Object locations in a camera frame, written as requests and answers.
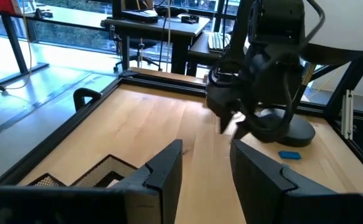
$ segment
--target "round black base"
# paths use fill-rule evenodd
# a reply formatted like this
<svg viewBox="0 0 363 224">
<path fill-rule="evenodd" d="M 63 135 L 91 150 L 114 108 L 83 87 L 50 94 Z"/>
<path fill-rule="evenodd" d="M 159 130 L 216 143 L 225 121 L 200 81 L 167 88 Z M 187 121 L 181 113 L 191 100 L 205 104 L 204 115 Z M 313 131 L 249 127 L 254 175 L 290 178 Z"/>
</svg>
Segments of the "round black base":
<svg viewBox="0 0 363 224">
<path fill-rule="evenodd" d="M 262 115 L 273 113 L 274 111 L 280 118 L 282 118 L 285 113 L 284 110 L 280 109 L 267 109 L 262 111 Z M 294 115 L 288 133 L 282 140 L 278 141 L 278 143 L 291 147 L 305 147 L 311 143 L 315 134 L 316 131 L 308 121 L 298 115 Z"/>
</svg>

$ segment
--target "computer keyboard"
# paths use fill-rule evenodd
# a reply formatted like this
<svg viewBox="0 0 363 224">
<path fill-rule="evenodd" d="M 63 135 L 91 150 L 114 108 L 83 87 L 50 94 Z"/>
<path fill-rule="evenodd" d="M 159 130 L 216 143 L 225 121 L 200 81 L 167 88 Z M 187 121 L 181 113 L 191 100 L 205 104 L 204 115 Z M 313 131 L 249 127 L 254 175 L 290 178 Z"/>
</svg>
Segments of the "computer keyboard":
<svg viewBox="0 0 363 224">
<path fill-rule="evenodd" d="M 225 34 L 224 45 L 228 46 L 230 43 L 231 35 Z M 209 34 L 209 51 L 222 52 L 223 51 L 223 33 L 213 32 Z"/>
</svg>

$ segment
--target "blue object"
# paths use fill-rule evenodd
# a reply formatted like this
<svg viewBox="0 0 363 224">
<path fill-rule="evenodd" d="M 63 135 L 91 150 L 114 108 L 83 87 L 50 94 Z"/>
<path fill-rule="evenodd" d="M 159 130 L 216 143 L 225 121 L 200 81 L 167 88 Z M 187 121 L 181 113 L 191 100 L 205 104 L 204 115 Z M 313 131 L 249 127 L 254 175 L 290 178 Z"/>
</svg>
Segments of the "blue object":
<svg viewBox="0 0 363 224">
<path fill-rule="evenodd" d="M 301 159 L 301 156 L 298 152 L 280 151 L 279 155 L 282 159 Z"/>
</svg>

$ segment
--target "desk leg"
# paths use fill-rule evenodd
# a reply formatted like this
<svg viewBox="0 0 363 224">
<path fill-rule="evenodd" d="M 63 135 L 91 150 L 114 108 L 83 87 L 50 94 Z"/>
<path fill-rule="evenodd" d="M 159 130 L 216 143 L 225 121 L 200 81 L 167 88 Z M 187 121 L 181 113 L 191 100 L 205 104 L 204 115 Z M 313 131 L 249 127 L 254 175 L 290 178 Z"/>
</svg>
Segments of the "desk leg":
<svg viewBox="0 0 363 224">
<path fill-rule="evenodd" d="M 14 80 L 17 80 L 18 78 L 23 77 L 24 75 L 28 75 L 29 71 L 27 69 L 24 56 L 22 54 L 21 46 L 19 45 L 17 34 L 15 31 L 14 24 L 12 23 L 10 16 L 1 16 L 2 23 L 4 25 L 4 28 L 7 32 L 9 42 L 12 47 L 12 51 L 14 52 L 15 59 L 17 60 L 18 67 L 19 67 L 19 73 L 10 75 L 6 78 L 0 79 L 0 86 L 5 85 L 7 83 L 13 82 Z M 41 68 L 47 67 L 48 63 L 38 63 L 35 67 L 32 67 L 32 72 L 35 72 Z"/>
<path fill-rule="evenodd" d="M 196 77 L 197 68 L 198 68 L 198 64 L 196 64 L 195 62 L 188 62 L 187 75 Z"/>
<path fill-rule="evenodd" d="M 127 35 L 120 35 L 121 38 L 121 67 L 123 71 L 130 68 L 130 37 Z"/>
<path fill-rule="evenodd" d="M 173 43 L 171 52 L 171 72 L 184 75 L 186 73 L 188 44 L 183 42 Z"/>
</svg>

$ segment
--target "gray floor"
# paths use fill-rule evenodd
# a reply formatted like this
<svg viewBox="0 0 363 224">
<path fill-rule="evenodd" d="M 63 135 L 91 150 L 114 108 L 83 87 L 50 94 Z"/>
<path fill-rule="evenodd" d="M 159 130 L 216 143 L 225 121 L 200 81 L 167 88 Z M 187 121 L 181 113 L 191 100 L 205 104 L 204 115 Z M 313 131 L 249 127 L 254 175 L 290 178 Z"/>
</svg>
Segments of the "gray floor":
<svg viewBox="0 0 363 224">
<path fill-rule="evenodd" d="M 20 42 L 29 63 L 27 43 Z M 0 92 L 0 176 L 24 157 L 38 143 L 74 114 L 72 93 L 80 87 L 100 91 L 116 78 L 113 65 L 116 55 L 32 44 L 33 65 L 50 63 L 48 68 L 33 73 L 25 88 Z M 157 69 L 143 64 L 145 68 Z M 11 46 L 0 37 L 0 78 L 18 71 Z M 207 70 L 199 68 L 198 77 Z M 25 79 L 10 87 L 24 84 Z M 307 90 L 309 97 L 315 90 Z M 309 100 L 326 103 L 330 93 L 320 91 Z M 359 106 L 363 99 L 356 100 Z"/>
</svg>

